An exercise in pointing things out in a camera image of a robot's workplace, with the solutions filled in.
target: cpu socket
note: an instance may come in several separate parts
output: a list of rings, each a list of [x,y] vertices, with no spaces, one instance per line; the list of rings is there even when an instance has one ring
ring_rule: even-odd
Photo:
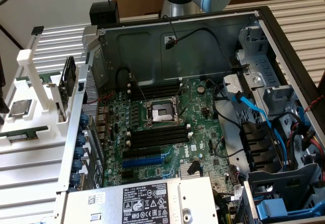
[[[178,98],[149,101],[146,103],[147,125],[160,122],[179,122],[178,118]]]

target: open computer chassis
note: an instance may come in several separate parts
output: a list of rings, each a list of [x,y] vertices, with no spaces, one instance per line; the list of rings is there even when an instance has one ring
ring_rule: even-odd
[[[102,186],[108,187],[102,192],[209,177],[224,223],[310,223],[308,218],[322,216],[321,154],[304,138],[312,133],[323,148],[325,103],[320,100],[304,113],[321,94],[271,11],[260,7],[171,21],[178,37],[204,26],[221,45],[201,31],[167,50],[177,39],[166,20],[85,29],[87,62],[80,69],[72,117],[81,111],[90,117],[88,133],[104,166]],[[287,143],[297,125],[295,149],[286,154],[279,137]],[[76,134],[70,135],[67,144],[76,141]],[[77,194],[69,194],[67,219]],[[111,207],[121,213],[114,216],[118,219],[105,211],[101,217],[124,223],[124,204]],[[174,214],[200,223],[195,211]]]

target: green circuit board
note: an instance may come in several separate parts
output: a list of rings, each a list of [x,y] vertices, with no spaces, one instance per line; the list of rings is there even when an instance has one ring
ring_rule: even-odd
[[[222,131],[219,120],[212,119],[212,88],[205,88],[204,94],[199,94],[197,91],[198,86],[205,87],[205,85],[205,81],[199,79],[191,79],[185,84],[183,93],[179,96],[179,110],[182,110],[192,98],[181,118],[183,123],[190,124],[193,136],[188,142],[161,146],[162,153],[169,153],[163,165],[122,168],[122,154],[128,150],[127,128],[136,131],[149,130],[146,122],[143,121],[147,113],[145,101],[131,102],[127,93],[120,92],[113,93],[106,104],[101,102],[97,116],[97,132],[106,156],[103,186],[117,186],[137,180],[177,177],[180,176],[182,165],[190,165],[194,160],[199,160],[203,167],[203,174],[210,177],[213,188],[219,192],[230,192],[231,181],[225,180],[225,173],[229,172],[227,159],[215,156],[209,147],[211,144],[215,147],[222,137]],[[110,93],[111,91],[107,91],[102,96]],[[133,120],[135,108],[139,112],[137,121]],[[202,113],[202,108],[209,111],[208,115]],[[113,115],[108,115],[109,111],[113,111],[114,113],[111,113]],[[114,132],[112,140],[109,127],[114,128],[115,125],[117,125],[117,131]],[[164,123],[159,123],[153,127],[163,125]],[[217,150],[221,154],[226,154],[226,149],[222,146]],[[122,179],[121,173],[128,170],[133,171],[134,178]]]

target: power supply label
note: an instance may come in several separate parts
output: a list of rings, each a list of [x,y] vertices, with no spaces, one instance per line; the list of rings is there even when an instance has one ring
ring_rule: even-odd
[[[169,224],[167,183],[123,189],[122,224]]]

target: motherboard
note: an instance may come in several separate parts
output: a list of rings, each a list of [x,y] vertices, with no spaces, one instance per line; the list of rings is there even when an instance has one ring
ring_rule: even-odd
[[[223,136],[219,120],[213,118],[213,88],[190,79],[156,87],[166,92],[164,98],[142,89],[101,94],[97,133],[106,157],[103,186],[201,174],[210,177],[216,191],[230,193],[236,172],[215,154],[225,155],[226,149],[223,144],[216,148]],[[201,170],[189,175],[193,162]]]

